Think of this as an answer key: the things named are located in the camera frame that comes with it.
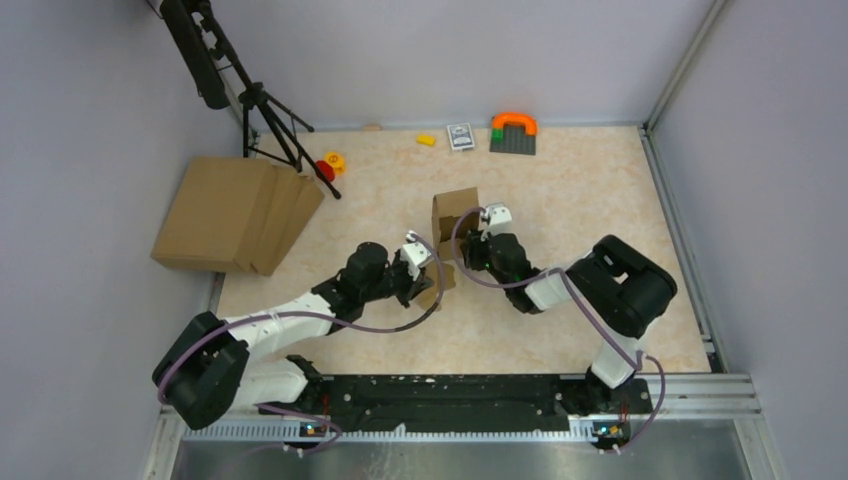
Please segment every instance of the orange magnet toy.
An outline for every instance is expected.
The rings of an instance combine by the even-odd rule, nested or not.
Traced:
[[[489,151],[536,155],[536,120],[517,112],[499,113],[492,118]]]
[[[341,175],[347,171],[344,163],[344,157],[336,152],[327,152],[324,155],[324,161],[333,167],[333,173],[336,175]]]
[[[536,120],[530,115],[516,112],[504,112],[492,119],[492,129],[503,130],[504,125],[521,125],[525,135],[536,135]]]

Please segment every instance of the tripod leg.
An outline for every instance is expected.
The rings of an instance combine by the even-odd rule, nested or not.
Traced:
[[[276,160],[276,161],[278,161],[278,162],[280,162],[280,163],[285,163],[286,165],[288,165],[288,164],[289,164],[289,161],[288,161],[288,160],[286,160],[286,159],[284,159],[284,158],[281,158],[281,157],[278,157],[278,156],[274,155],[273,153],[268,153],[268,152],[266,152],[265,150],[260,150],[260,149],[258,149],[258,148],[256,148],[256,147],[251,147],[251,148],[250,148],[250,150],[252,150],[252,151],[254,151],[254,152],[258,153],[259,155],[265,155],[265,156],[266,156],[266,157],[268,157],[268,158],[273,158],[274,160]]]
[[[245,104],[241,107],[241,152],[244,158],[250,153],[250,109]]]
[[[300,161],[294,156],[291,148],[289,148],[289,144],[283,137],[283,133],[280,131],[280,119],[277,117],[277,114],[271,110],[271,107],[269,107],[267,103],[257,105],[257,107],[259,107],[259,113],[262,114],[262,117],[265,119],[265,123],[268,124],[268,128],[271,129],[271,133],[274,134],[274,138],[277,139],[277,143],[280,144],[280,147],[282,147],[283,151],[286,153],[286,157],[289,159],[289,165],[293,166],[298,173],[302,171],[303,167],[300,165]]]
[[[285,106],[285,105],[283,105],[283,104],[282,104],[279,100],[277,100],[276,98],[274,98],[274,96],[273,96],[273,95],[271,95],[270,93],[267,93],[267,92],[266,92],[265,94],[266,94],[266,95],[268,95],[268,100],[270,100],[270,101],[271,101],[271,103],[273,103],[274,105],[276,105],[276,106],[277,106],[277,108],[279,108],[280,110],[282,110],[282,111],[283,111],[283,113],[285,113],[286,115],[288,115],[288,116],[292,117],[292,118],[294,119],[294,121],[296,121],[297,123],[299,123],[299,124],[303,125],[303,128],[305,128],[307,132],[314,132],[314,131],[315,131],[315,127],[313,127],[312,125],[310,125],[310,124],[306,123],[306,122],[305,122],[302,118],[300,118],[299,116],[297,116],[297,114],[296,114],[296,113],[294,113],[294,112],[292,112],[291,110],[289,110],[289,108],[288,108],[288,107],[286,107],[286,106]]]
[[[265,104],[265,105],[261,105],[259,107],[260,111],[263,111],[263,115],[264,115],[264,110],[262,110],[263,107],[267,108],[269,110],[268,115],[265,116],[265,121],[268,122],[268,125],[271,127],[271,131],[274,132],[274,136],[277,137],[277,141],[280,142],[280,145],[283,147],[283,150],[285,150],[288,157],[291,158],[293,156],[293,155],[291,155],[291,150],[289,149],[285,140],[281,138],[282,135],[278,135],[277,132],[282,131],[282,133],[285,133],[286,136],[289,137],[289,139],[291,139],[291,142],[297,147],[297,153],[303,155],[303,158],[306,159],[306,162],[309,163],[309,166],[312,167],[312,170],[315,171],[315,175],[318,177],[318,179],[320,179],[322,182],[324,182],[324,185],[327,186],[327,189],[330,190],[330,193],[333,194],[333,197],[335,197],[336,199],[342,198],[341,192],[339,192],[336,189],[336,187],[334,187],[333,184],[330,183],[330,180],[328,180],[327,177],[324,176],[324,173],[321,172],[321,169],[318,168],[317,165],[315,165],[315,162],[312,161],[312,157],[309,156],[309,152],[307,152],[306,149],[304,149],[303,146],[300,144],[300,142],[297,141],[297,138],[295,138],[294,134],[291,132],[291,130],[289,130],[289,128],[286,126],[286,124],[283,123],[283,121],[276,114],[276,112],[274,112],[274,110],[272,110],[271,107],[268,106],[268,104]],[[298,167],[300,167],[300,168],[297,168],[298,172],[303,169],[302,165],[298,165]]]

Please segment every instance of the small cardboard box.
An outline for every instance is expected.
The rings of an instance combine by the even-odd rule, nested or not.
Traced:
[[[479,205],[477,187],[440,193],[433,197],[433,242],[436,243],[439,258],[442,261],[455,260],[450,244],[453,227],[463,213]],[[458,247],[465,242],[468,231],[477,228],[479,224],[480,214],[476,212],[462,222],[456,234]]]
[[[192,160],[151,256],[171,268],[250,271],[274,193],[268,160]]]
[[[274,196],[251,261],[253,270],[265,276],[274,273],[324,200],[311,178],[301,177],[290,167],[273,169]]]

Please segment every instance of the beige tabletop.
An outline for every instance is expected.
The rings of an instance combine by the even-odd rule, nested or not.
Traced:
[[[435,147],[417,144],[421,133],[434,135]],[[648,333],[646,351],[667,371],[709,371],[636,128],[540,128],[535,156],[489,153],[488,133],[474,131],[477,149],[470,152],[451,152],[443,129],[299,135],[316,159],[330,150],[345,157],[347,172],[334,182],[344,197],[327,194],[273,276],[228,274],[218,314],[246,314],[301,295],[333,276],[361,242],[391,253],[409,229],[430,239],[433,195],[476,186],[481,205],[504,202],[511,209],[534,266],[573,261],[615,234],[667,269],[680,293]],[[282,155],[270,135],[260,148]],[[325,374],[582,373],[597,354],[602,340],[573,303],[522,315],[501,291],[458,270],[455,277],[442,310],[412,330],[344,329],[274,358],[300,354]],[[421,313],[388,299],[368,304],[358,323],[399,326]]]

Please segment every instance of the black cable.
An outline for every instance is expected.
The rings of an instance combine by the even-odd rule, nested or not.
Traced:
[[[420,317],[407,323],[406,325],[401,325],[400,327],[395,328],[393,333],[405,332],[411,328],[417,327],[418,325],[422,324],[424,320],[430,318],[430,315],[432,315],[433,312],[435,312],[436,309],[439,308],[440,303],[440,300],[436,300],[436,302],[430,305],[430,308],[428,308],[427,311],[424,312]]]
[[[150,3],[150,0],[144,0],[144,1],[147,3],[147,6],[150,7],[151,10],[153,10],[153,13],[155,13],[156,16],[159,17],[159,20],[164,20],[164,18],[162,18],[162,14],[159,13],[158,10],[156,10],[156,7],[154,7],[153,4]]]

